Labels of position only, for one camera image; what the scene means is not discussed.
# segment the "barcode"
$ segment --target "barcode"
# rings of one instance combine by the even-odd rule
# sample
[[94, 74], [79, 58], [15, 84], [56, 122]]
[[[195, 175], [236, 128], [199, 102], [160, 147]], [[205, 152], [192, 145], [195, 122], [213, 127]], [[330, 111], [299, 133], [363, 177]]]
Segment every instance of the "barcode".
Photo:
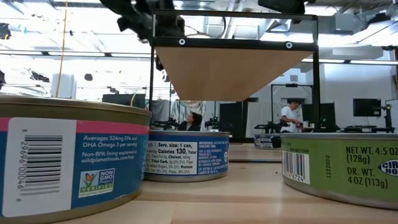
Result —
[[282, 173], [284, 176], [310, 184], [310, 156], [282, 151]]
[[20, 196], [60, 191], [62, 141], [61, 135], [25, 135], [27, 157]]

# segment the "person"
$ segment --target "person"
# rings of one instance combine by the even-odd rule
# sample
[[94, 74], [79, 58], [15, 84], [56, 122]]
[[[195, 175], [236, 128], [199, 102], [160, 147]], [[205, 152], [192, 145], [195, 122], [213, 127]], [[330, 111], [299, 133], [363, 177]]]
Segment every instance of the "person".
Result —
[[202, 117], [197, 113], [190, 113], [187, 116], [187, 120], [182, 122], [178, 127], [179, 131], [200, 131]]
[[281, 120], [288, 125], [280, 129], [282, 133], [297, 133], [299, 131], [298, 126], [300, 126], [302, 122], [299, 120], [298, 113], [295, 113], [295, 110], [299, 109], [300, 105], [301, 103], [298, 100], [292, 100], [288, 106], [281, 109]]

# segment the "tuna can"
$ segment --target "tuna can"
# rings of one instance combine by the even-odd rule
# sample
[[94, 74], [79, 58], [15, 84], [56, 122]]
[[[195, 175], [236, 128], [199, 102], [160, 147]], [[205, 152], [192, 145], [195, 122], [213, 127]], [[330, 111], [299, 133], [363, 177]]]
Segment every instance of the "tuna can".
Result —
[[340, 202], [398, 210], [398, 134], [280, 134], [284, 182]]
[[147, 110], [0, 96], [0, 223], [53, 223], [138, 196]]
[[228, 172], [229, 133], [150, 131], [145, 179], [199, 182]]

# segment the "can lid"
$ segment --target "can lid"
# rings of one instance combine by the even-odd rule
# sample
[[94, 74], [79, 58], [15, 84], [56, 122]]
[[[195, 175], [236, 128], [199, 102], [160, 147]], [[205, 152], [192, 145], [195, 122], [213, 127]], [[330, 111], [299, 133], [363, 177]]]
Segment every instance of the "can lid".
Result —
[[152, 113], [149, 110], [136, 108], [132, 106], [124, 106], [112, 103], [102, 103], [102, 102], [100, 103], [92, 101], [69, 100], [69, 99], [60, 99], [60, 98], [0, 95], [0, 104], [86, 108], [86, 109], [95, 109], [95, 110], [118, 111], [118, 112], [132, 113], [132, 114], [142, 114], [149, 117], [152, 116]]

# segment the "green label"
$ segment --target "green label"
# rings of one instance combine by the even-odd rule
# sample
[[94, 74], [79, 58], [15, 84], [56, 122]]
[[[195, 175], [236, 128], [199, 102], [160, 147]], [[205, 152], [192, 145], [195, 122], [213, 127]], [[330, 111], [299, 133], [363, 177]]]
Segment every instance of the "green label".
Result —
[[282, 139], [283, 175], [313, 188], [398, 200], [398, 141]]

